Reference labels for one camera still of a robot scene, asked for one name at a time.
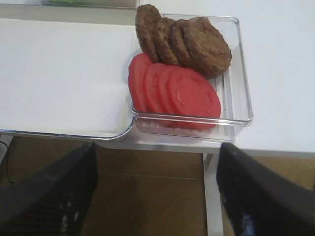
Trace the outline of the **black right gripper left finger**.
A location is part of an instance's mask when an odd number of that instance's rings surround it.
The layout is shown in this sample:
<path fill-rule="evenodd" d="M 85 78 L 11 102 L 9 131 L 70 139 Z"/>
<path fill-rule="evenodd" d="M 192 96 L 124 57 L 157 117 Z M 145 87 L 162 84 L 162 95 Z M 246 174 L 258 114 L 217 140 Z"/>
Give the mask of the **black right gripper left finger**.
<path fill-rule="evenodd" d="M 0 234 L 80 235 L 97 184 L 95 145 L 85 143 L 32 177 L 0 190 Z"/>

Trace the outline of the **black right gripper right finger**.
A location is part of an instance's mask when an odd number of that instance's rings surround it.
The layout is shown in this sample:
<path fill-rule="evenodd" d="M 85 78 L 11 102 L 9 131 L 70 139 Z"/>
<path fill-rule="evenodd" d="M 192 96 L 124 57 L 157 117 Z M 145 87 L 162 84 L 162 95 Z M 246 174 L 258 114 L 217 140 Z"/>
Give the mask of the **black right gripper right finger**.
<path fill-rule="evenodd" d="M 234 144 L 220 147 L 217 184 L 236 236 L 313 236 L 315 195 Z"/>

